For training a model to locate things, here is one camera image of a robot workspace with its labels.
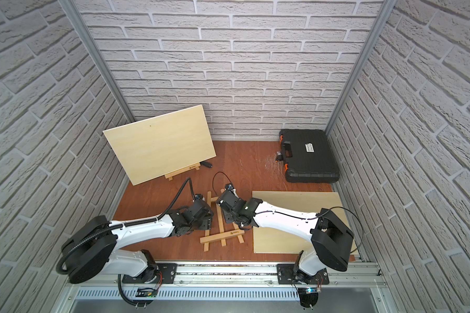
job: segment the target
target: black toolbox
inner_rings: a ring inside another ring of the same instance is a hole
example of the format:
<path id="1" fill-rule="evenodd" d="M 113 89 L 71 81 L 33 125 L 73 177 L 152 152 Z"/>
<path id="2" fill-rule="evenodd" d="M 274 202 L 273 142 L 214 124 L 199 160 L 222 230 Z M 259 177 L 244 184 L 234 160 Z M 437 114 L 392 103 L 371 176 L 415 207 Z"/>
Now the black toolbox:
<path id="1" fill-rule="evenodd" d="M 324 131 L 282 129 L 280 146 L 285 177 L 291 183 L 333 183 L 339 168 Z"/>

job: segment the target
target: robotic arm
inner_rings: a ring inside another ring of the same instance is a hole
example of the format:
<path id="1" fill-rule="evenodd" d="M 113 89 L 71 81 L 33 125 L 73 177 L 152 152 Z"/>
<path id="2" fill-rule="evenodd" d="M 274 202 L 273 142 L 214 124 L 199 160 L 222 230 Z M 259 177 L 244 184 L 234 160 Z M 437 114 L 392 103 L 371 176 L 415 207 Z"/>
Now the robotic arm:
<path id="1" fill-rule="evenodd" d="M 188 180 L 193 204 L 171 210 Z M 313 248 L 301 253 L 296 261 L 296 280 L 307 281 L 326 266 L 346 271 L 353 233 L 331 210 L 305 213 L 280 208 L 257 198 L 244 201 L 231 184 L 226 185 L 216 203 L 222 208 L 227 223 L 235 222 L 242 229 L 247 226 L 272 227 L 310 241 Z M 179 237 L 196 229 L 207 230 L 212 218 L 210 205 L 201 195 L 194 195 L 188 178 L 160 215 L 130 221 L 107 221 L 101 215 L 90 220 L 63 244 L 56 271 L 67 274 L 72 284 L 87 281 L 99 273 L 126 274 L 136 279 L 136 283 L 150 282 L 158 271 L 150 252 L 129 252 L 121 248 L 153 238 Z"/>
<path id="2" fill-rule="evenodd" d="M 239 227 L 271 227 L 299 236 L 313 244 L 300 254 L 295 270 L 298 280 L 307 280 L 326 266 L 345 272 L 348 267 L 353 232 L 329 209 L 319 213 L 287 210 L 257 198 L 237 196 L 231 184 L 216 201 L 227 223 Z"/>

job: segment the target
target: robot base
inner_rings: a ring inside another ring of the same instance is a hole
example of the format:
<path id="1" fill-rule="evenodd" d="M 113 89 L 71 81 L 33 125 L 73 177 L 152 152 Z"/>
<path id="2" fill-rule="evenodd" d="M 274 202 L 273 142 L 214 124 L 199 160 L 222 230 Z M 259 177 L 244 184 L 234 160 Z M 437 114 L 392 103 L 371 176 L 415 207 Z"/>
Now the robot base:
<path id="1" fill-rule="evenodd" d="M 308 278 L 304 280 L 296 279 L 296 274 L 294 273 L 294 264 L 277 264 L 277 273 L 278 273 L 278 280 L 279 285 L 296 285 L 299 287 L 300 282 L 303 282 L 307 285 L 314 285 L 316 284 L 315 278 Z M 327 269 L 321 269 L 317 272 L 322 276 L 322 283 L 321 285 L 328 285 L 329 284 L 329 277 L 327 276 Z"/>
<path id="2" fill-rule="evenodd" d="M 123 284 L 157 284 L 160 281 L 160 276 L 158 272 L 162 273 L 162 284 L 172 284 L 174 282 L 174 278 L 176 277 L 176 263 L 157 263 L 157 269 L 154 273 L 154 278 L 146 282 L 146 278 L 140 277 L 132 277 L 128 275 L 124 275 L 122 278 Z"/>

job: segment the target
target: ventilation grille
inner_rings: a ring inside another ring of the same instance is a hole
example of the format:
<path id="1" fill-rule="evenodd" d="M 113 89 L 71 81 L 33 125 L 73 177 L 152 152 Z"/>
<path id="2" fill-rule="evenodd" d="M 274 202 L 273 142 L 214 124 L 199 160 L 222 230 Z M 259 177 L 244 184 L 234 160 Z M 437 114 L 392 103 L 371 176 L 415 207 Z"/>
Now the ventilation grille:
<path id="1" fill-rule="evenodd" d="M 124 288 L 129 298 L 134 297 L 138 287 Z M 116 287 L 80 287 L 77 299 L 119 299 Z M 243 288 L 243 287 L 162 287 L 156 300 L 299 300 L 296 290 L 292 287 Z"/>

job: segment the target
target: wooden slat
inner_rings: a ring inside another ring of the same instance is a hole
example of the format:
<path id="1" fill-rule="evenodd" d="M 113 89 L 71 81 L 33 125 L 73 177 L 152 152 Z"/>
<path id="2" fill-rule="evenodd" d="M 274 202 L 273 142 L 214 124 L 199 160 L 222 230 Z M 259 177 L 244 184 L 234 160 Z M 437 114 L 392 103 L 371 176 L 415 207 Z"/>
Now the wooden slat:
<path id="1" fill-rule="evenodd" d="M 245 232 L 241 229 L 222 232 L 220 234 L 211 235 L 211 236 L 207 236 L 207 237 L 202 237 L 201 238 L 201 243 L 213 242 L 213 241 L 218 241 L 218 240 L 221 240 L 221 241 L 224 240 L 226 242 L 226 239 L 232 238 L 232 237 L 237 237 L 238 235 L 242 235 L 244 233 Z"/>
<path id="2" fill-rule="evenodd" d="M 216 213 L 218 214 L 219 233 L 221 234 L 225 232 L 225 226 L 223 225 L 223 216 L 221 212 L 221 207 L 218 204 L 216 204 Z M 221 240 L 221 246 L 226 246 L 225 239 Z"/>
<path id="3" fill-rule="evenodd" d="M 235 227 L 235 229 L 239 229 L 238 225 L 235 223 L 233 223 L 233 227 Z M 242 235 L 238 235 L 237 238 L 239 243 L 244 243 L 244 238 L 242 237 Z"/>
<path id="4" fill-rule="evenodd" d="M 209 206 L 211 206 L 211 204 L 212 204 L 211 203 L 211 195 L 212 195 L 212 192 L 207 191 L 207 199 L 206 199 L 207 201 L 206 202 Z M 210 235 L 210 230 L 207 229 L 205 231 L 205 236 L 207 237 L 208 235 Z M 209 243 L 208 242 L 204 243 L 204 252 L 207 252 L 207 251 L 209 251 Z"/>

